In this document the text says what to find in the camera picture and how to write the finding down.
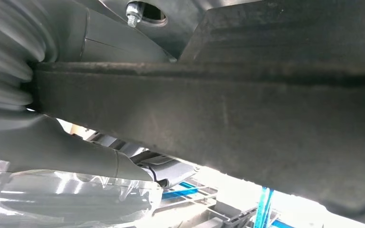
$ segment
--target grey metal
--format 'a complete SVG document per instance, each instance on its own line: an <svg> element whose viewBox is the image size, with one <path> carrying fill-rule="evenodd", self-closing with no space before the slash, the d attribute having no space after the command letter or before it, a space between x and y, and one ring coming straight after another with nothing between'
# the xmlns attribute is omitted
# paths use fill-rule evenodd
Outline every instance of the grey metal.
<svg viewBox="0 0 365 228"><path fill-rule="evenodd" d="M54 119L33 112L0 111L0 160L10 172L60 170L152 181L126 155L64 132Z"/></svg>
<svg viewBox="0 0 365 228"><path fill-rule="evenodd" d="M164 189L172 188L199 171L192 165L164 155L140 161L138 165L151 170L154 174L155 181L167 180L167 184L162 186Z"/></svg>
<svg viewBox="0 0 365 228"><path fill-rule="evenodd" d="M43 113L365 222L365 66L55 63L35 77Z"/></svg>
<svg viewBox="0 0 365 228"><path fill-rule="evenodd" d="M128 21L125 9L130 0L98 0L110 11ZM175 58L183 52L195 28L209 9L255 2L259 0L145 0L166 16L159 23L143 21L136 28Z"/></svg>
<svg viewBox="0 0 365 228"><path fill-rule="evenodd" d="M168 62L157 44L118 22L71 0L39 0L59 42L61 62Z"/></svg>
<svg viewBox="0 0 365 228"><path fill-rule="evenodd" d="M145 4L143 2L133 1L126 6L126 17L128 18L128 26L135 28L141 22Z"/></svg>

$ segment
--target blue rail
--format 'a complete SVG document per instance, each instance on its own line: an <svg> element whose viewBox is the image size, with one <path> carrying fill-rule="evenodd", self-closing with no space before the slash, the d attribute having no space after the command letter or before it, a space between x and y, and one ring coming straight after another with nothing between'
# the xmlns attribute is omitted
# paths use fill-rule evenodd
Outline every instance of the blue rail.
<svg viewBox="0 0 365 228"><path fill-rule="evenodd" d="M180 196L187 196L198 192L197 187L187 182L181 182L180 185L186 187L187 189L164 192L162 195L162 200L176 198Z"/></svg>

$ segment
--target mounting hole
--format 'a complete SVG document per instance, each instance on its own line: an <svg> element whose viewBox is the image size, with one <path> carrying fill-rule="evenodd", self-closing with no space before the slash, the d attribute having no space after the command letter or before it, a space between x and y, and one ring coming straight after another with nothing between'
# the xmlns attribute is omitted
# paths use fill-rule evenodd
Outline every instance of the mounting hole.
<svg viewBox="0 0 365 228"><path fill-rule="evenodd" d="M142 22L146 25L163 26L167 22L166 15L156 6L144 2L145 8L142 16Z"/></svg>

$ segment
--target bolt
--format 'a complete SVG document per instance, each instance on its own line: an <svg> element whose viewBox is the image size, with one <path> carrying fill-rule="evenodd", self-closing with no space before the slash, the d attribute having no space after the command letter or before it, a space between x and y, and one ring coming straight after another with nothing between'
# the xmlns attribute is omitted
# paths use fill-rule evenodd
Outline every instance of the bolt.
<svg viewBox="0 0 365 228"><path fill-rule="evenodd" d="M143 2L133 1L126 6L126 16L128 17L128 26L135 28L141 22L145 4Z"/></svg>

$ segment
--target plastic wrap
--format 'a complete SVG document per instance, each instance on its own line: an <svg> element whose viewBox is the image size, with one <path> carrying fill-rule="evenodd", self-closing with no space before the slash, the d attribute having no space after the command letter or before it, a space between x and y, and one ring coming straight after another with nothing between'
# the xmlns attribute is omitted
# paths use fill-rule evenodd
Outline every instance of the plastic wrap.
<svg viewBox="0 0 365 228"><path fill-rule="evenodd" d="M6 172L0 160L0 228L118 228L152 214L156 182L50 170Z"/></svg>

